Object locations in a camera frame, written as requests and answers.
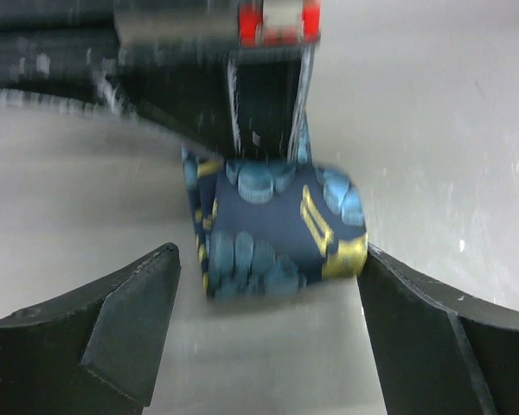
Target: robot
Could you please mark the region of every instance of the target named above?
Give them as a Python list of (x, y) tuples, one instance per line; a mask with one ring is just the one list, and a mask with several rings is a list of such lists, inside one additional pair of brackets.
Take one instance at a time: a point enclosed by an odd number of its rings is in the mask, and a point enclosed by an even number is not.
[[(177, 134), (208, 298), (359, 274), (358, 190), (311, 157), (318, 0), (37, 4), (0, 3), (0, 102)], [(45, 29), (14, 31), (27, 22)]]
[[(358, 276), (389, 413), (519, 414), (519, 313), (375, 246), (359, 192), (313, 162), (318, 0), (0, 0), (0, 106), (177, 137), (206, 297)], [(0, 319), (0, 414), (138, 415), (180, 273), (166, 244)]]

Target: red tail light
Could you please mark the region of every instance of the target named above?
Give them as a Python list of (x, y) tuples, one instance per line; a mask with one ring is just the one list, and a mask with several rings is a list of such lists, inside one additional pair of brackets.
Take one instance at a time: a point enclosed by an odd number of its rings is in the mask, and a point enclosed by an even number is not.
[(258, 10), (251, 4), (243, 4), (239, 10), (239, 31), (240, 41), (246, 45), (255, 45), (256, 34), (261, 26), (263, 16), (261, 10)]
[(305, 0), (302, 20), (304, 21), (305, 40), (317, 39), (321, 30), (321, 3), (316, 0)]
[(244, 46), (295, 45), (299, 42), (314, 42), (321, 29), (321, 3), (319, 0), (304, 0), (302, 23), (298, 26), (263, 27), (263, 9), (257, 4), (242, 4), (239, 9), (240, 42)]

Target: yellow trim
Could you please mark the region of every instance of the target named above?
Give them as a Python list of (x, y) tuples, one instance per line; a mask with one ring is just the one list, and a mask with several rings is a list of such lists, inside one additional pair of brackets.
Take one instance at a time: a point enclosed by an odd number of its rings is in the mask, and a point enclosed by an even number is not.
[[(335, 232), (315, 206), (307, 185), (302, 190), (300, 215), (319, 253), (326, 259), (321, 270), (323, 279), (353, 277), (362, 271), (367, 260), (367, 233), (353, 240), (336, 239)], [(337, 246), (336, 253), (327, 254), (327, 248), (333, 243)]]
[(204, 231), (211, 231), (212, 224), (213, 221), (211, 220), (211, 216), (202, 219), (202, 227), (204, 228)]
[(362, 272), (367, 260), (368, 235), (353, 240), (339, 240), (336, 253), (327, 257), (321, 269), (323, 279), (354, 277)]
[(209, 176), (217, 173), (223, 168), (223, 163), (216, 160), (210, 160), (198, 164), (198, 177)]
[(217, 201), (217, 198), (214, 199), (214, 206), (211, 210), (211, 217), (212, 219), (215, 219), (217, 217), (217, 209), (219, 209), (219, 202)]
[(198, 261), (202, 263), (204, 259), (208, 258), (208, 252), (206, 251), (206, 247), (204, 245), (200, 245), (198, 248)]
[(195, 212), (194, 212), (194, 220), (196, 223), (200, 223), (202, 222), (202, 209), (201, 208), (198, 208)]

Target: gray floor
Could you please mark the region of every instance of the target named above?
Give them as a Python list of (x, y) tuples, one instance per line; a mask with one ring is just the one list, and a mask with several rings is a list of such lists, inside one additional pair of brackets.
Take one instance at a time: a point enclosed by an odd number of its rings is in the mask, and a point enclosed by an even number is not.
[[(355, 178), (376, 245), (519, 310), (519, 0), (328, 0), (309, 103), (314, 155)], [(0, 109), (0, 317), (170, 240), (183, 274), (148, 415), (384, 414), (354, 282), (206, 305), (179, 154)]]

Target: patterned fabric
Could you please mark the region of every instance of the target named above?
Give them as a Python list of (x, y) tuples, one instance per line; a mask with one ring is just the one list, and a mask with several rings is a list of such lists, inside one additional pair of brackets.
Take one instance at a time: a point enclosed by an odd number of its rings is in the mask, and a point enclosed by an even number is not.
[(198, 258), (208, 297), (290, 295), (357, 275), (367, 232), (356, 186), (311, 162), (201, 160), (183, 151)]

